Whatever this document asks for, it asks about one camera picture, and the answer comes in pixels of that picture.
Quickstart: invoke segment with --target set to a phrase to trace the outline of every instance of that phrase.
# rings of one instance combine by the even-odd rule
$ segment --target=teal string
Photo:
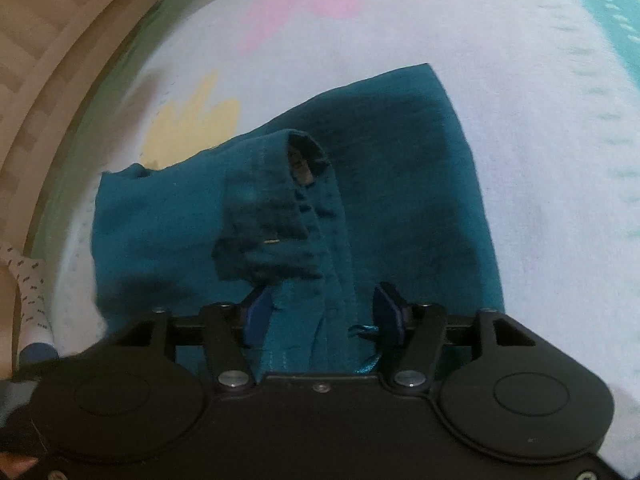
[[[363,335],[378,335],[380,333],[380,328],[376,325],[353,325],[349,328],[349,337],[353,336],[363,336]],[[378,352],[375,355],[372,355],[368,358],[364,363],[356,368],[353,373],[355,374],[370,374],[378,365],[380,358],[382,357],[382,353]]]

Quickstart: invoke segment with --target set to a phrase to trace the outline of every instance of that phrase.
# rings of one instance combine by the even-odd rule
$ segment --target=metal pivot bolt
[[[238,388],[249,382],[249,375],[242,370],[227,370],[218,376],[218,382],[229,388]]]
[[[394,375],[394,381],[400,386],[407,388],[413,388],[414,386],[420,386],[424,384],[427,377],[422,372],[416,370],[400,370]]]
[[[314,384],[314,391],[319,394],[328,393],[330,389],[331,389],[331,386],[327,383]]]
[[[66,475],[62,471],[50,471],[47,475],[47,480],[68,480]]]

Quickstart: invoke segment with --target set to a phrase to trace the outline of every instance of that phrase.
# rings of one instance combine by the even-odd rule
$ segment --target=white bedsheet
[[[631,29],[640,15],[607,9]],[[474,153],[508,314],[604,378],[602,455],[640,471],[640,91],[582,0],[193,0],[159,38],[161,21],[94,99],[38,235],[62,353],[104,329],[89,247],[101,170],[428,62]]]

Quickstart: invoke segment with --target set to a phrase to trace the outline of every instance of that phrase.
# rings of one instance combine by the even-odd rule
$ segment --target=screw
[[[319,394],[325,394],[330,389],[331,389],[331,386],[329,386],[327,383],[314,384],[314,391],[318,392]]]
[[[426,382],[427,378],[422,372],[416,370],[400,370],[394,375],[394,381],[400,386],[407,388],[413,388],[414,386],[420,386]]]
[[[229,388],[238,388],[249,382],[249,375],[242,370],[227,370],[218,376],[218,382]]]

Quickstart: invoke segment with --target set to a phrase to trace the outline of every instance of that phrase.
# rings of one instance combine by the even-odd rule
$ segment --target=teal garment
[[[373,348],[348,330],[371,324],[382,281],[455,314],[503,309],[472,155],[428,65],[325,92],[164,170],[105,173],[92,253],[110,330],[273,285],[259,372],[358,368]]]

